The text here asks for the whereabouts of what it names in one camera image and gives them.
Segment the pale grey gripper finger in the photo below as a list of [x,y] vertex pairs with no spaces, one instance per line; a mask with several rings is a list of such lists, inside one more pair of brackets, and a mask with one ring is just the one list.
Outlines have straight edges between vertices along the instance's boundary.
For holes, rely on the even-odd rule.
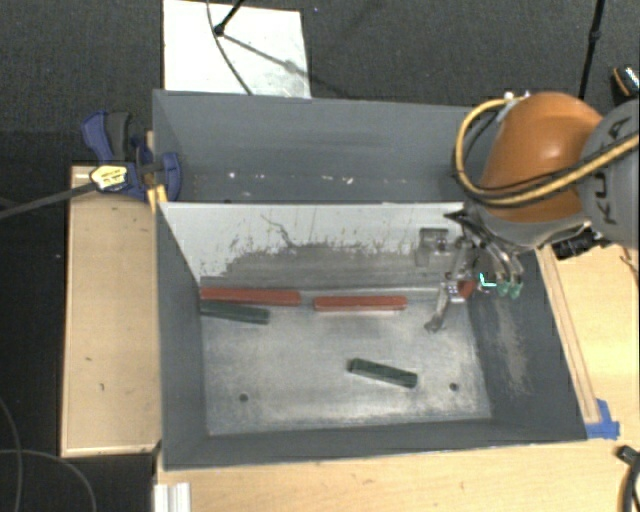
[[449,306],[451,304],[460,305],[463,303],[464,297],[460,292],[459,282],[442,283],[438,289],[434,313],[424,324],[424,328],[429,333],[438,332],[443,326]]
[[421,228],[419,243],[415,250],[418,267],[443,267],[450,258],[449,230],[441,228]]

